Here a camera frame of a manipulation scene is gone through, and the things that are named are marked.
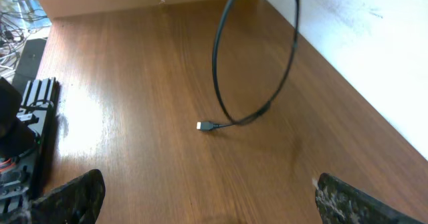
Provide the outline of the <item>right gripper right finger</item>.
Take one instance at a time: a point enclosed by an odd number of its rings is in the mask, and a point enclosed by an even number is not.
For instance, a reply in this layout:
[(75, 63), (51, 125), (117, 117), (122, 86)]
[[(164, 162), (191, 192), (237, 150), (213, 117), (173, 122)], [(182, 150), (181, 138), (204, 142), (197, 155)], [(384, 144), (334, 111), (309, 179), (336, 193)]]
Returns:
[(322, 173), (314, 186), (323, 223), (419, 223), (329, 173)]

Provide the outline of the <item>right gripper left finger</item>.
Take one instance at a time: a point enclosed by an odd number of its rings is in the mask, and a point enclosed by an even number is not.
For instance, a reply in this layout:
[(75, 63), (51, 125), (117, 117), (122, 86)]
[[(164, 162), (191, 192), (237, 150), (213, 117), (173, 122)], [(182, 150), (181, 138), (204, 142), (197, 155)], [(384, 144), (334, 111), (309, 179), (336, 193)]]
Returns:
[(42, 197), (25, 200), (21, 207), (1, 214), (1, 222), (94, 224), (105, 194), (102, 172), (92, 169)]

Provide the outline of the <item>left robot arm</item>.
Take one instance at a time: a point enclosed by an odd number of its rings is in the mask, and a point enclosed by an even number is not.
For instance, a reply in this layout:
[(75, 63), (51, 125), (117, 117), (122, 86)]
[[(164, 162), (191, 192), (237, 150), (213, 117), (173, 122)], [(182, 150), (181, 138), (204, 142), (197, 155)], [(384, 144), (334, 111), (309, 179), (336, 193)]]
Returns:
[(21, 94), (1, 78), (2, 217), (37, 195), (58, 87), (55, 78), (30, 80)]

